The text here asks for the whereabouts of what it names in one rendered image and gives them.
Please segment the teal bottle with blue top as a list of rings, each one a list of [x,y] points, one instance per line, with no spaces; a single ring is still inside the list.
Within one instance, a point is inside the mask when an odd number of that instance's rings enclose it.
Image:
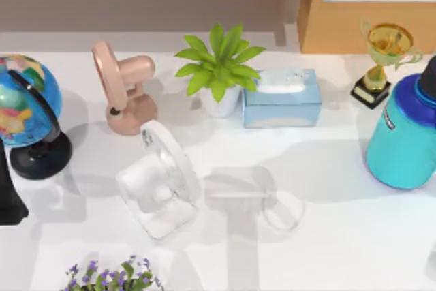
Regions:
[[[368,142],[370,173],[396,189],[415,189],[436,172],[436,55],[395,85]]]

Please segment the pink desk fan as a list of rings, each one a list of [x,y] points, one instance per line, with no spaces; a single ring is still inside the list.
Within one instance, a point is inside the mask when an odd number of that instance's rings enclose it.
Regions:
[[[147,121],[157,118],[153,98],[144,92],[144,82],[152,79],[155,63],[148,55],[118,60],[109,43],[92,47],[93,60],[106,99],[106,122],[120,135],[134,136]]]

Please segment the wooden cupboard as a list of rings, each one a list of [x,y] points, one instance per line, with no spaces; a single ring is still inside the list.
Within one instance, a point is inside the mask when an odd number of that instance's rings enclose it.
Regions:
[[[406,28],[422,52],[436,52],[436,0],[300,0],[300,50],[364,54],[364,31],[380,23]]]

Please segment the blue globe on black stand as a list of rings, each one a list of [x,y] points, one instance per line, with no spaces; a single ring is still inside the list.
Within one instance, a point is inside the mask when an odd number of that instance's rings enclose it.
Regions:
[[[0,55],[0,141],[23,178],[50,178],[66,167],[72,144],[59,117],[63,98],[52,72],[20,54]]]

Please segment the white desk fan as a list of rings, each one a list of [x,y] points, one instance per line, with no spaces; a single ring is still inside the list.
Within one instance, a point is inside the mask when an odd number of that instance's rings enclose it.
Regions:
[[[157,241],[196,218],[200,180],[165,125],[152,120],[140,132],[145,154],[120,171],[116,181],[127,208]]]

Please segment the gold trophy on black base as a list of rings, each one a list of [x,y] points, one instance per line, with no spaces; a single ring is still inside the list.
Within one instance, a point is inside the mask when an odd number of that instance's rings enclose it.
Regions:
[[[397,70],[402,65],[421,61],[424,55],[414,46],[412,34],[400,25],[391,22],[372,25],[364,20],[361,31],[375,65],[354,84],[350,95],[372,110],[389,95],[391,83],[385,68],[393,66]]]

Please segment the green plant in white pot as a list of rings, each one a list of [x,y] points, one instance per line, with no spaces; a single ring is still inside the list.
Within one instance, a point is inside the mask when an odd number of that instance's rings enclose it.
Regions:
[[[216,23],[209,31],[209,45],[196,35],[185,35],[188,47],[174,56],[190,62],[178,69],[177,78],[190,77],[186,94],[200,95],[201,105],[212,117],[227,117],[237,105],[242,91],[256,92],[260,73],[247,62],[266,51],[243,39],[243,26],[225,32]]]

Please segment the light blue tissue box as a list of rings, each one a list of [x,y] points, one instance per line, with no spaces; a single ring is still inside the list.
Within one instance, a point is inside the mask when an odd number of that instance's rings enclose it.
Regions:
[[[243,126],[251,129],[313,127],[322,106],[314,69],[260,70],[256,90],[242,95]]]

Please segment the purple flower plant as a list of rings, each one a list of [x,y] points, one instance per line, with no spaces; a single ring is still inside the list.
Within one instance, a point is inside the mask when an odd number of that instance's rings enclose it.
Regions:
[[[147,257],[131,255],[117,269],[99,268],[98,260],[75,264],[65,272],[68,280],[59,291],[166,291]]]

